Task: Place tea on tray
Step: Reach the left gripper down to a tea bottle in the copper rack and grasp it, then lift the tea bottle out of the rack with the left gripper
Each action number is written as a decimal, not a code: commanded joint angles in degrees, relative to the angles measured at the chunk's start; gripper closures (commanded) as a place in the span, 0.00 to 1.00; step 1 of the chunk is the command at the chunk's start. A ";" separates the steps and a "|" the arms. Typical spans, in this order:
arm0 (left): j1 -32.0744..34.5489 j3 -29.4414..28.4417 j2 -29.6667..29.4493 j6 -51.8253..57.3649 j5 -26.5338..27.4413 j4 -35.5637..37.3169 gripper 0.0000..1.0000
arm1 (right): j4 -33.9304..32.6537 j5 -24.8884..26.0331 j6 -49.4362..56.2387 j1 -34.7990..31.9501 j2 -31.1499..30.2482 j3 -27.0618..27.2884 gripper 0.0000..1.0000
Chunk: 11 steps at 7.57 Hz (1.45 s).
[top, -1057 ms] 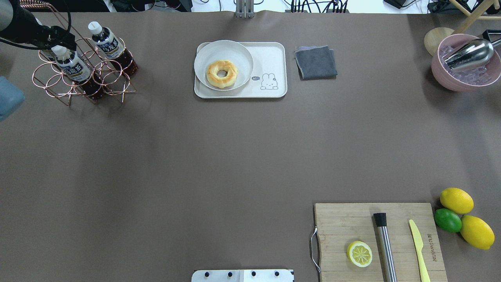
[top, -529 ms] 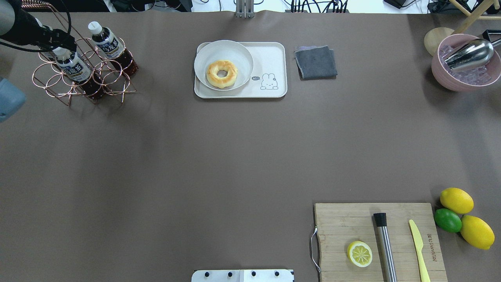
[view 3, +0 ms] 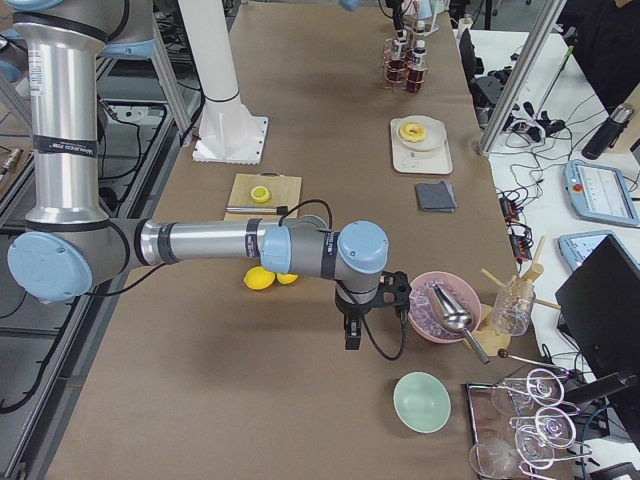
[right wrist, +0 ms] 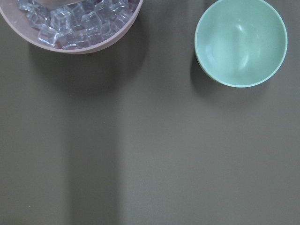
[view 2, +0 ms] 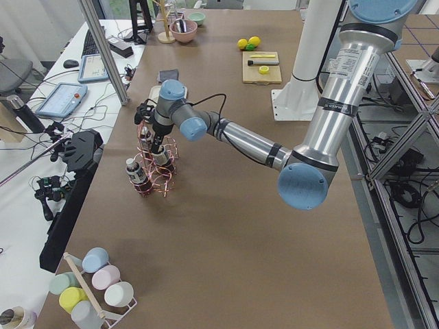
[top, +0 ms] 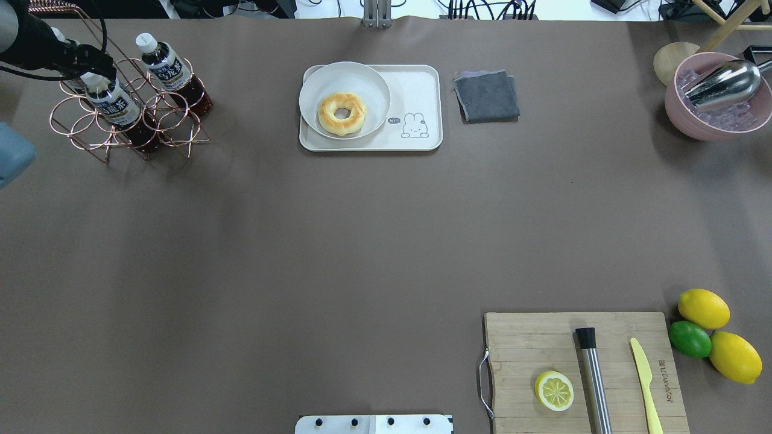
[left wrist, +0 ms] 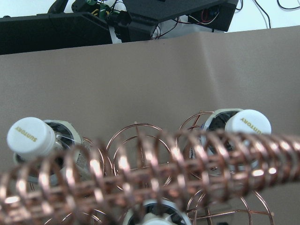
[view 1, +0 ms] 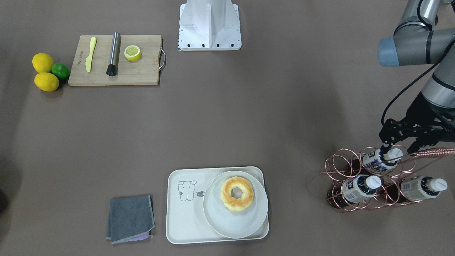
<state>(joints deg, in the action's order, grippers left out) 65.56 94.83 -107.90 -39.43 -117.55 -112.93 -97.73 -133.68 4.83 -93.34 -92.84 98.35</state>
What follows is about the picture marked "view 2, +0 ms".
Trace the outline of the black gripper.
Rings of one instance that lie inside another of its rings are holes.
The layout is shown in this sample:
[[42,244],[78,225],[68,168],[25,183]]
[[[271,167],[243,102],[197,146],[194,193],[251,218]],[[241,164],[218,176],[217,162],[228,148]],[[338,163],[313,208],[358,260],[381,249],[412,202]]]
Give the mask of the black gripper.
[[171,133],[171,126],[170,125],[154,124],[152,126],[152,129],[154,131],[154,137],[153,137],[153,141],[152,141],[151,152],[153,154],[158,154],[164,137]]

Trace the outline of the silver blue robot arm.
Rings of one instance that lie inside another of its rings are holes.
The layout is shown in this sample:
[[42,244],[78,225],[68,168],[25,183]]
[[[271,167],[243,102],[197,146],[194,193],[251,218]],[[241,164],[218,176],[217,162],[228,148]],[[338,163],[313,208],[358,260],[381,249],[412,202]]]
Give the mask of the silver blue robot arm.
[[197,111],[185,86],[165,81],[151,122],[154,144],[177,127],[189,141],[210,134],[251,160],[279,171],[277,189],[286,204],[311,210],[326,198],[337,172],[337,153],[379,58],[394,51],[413,1],[350,1],[340,29],[341,49],[317,102],[304,141],[288,150],[216,112]]

